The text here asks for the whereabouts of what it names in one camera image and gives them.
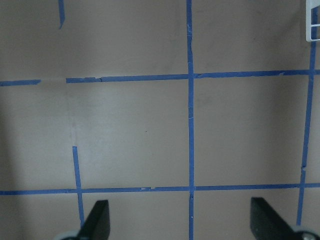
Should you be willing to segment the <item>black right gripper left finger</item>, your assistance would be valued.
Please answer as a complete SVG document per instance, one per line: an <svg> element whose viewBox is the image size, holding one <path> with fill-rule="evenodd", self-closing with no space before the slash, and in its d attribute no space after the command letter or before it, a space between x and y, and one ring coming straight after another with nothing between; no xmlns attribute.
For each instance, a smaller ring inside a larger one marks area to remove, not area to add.
<svg viewBox="0 0 320 240"><path fill-rule="evenodd" d="M108 200L98 200L94 204L77 240L108 240L110 236L110 210Z"/></svg>

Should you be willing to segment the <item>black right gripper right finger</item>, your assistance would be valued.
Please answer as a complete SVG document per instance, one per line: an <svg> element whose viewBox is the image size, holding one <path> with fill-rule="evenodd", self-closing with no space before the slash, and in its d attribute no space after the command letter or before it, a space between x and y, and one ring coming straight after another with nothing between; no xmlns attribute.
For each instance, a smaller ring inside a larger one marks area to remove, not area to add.
<svg viewBox="0 0 320 240"><path fill-rule="evenodd" d="M250 230L256 240L294 240L295 232L263 197L250 200Z"/></svg>

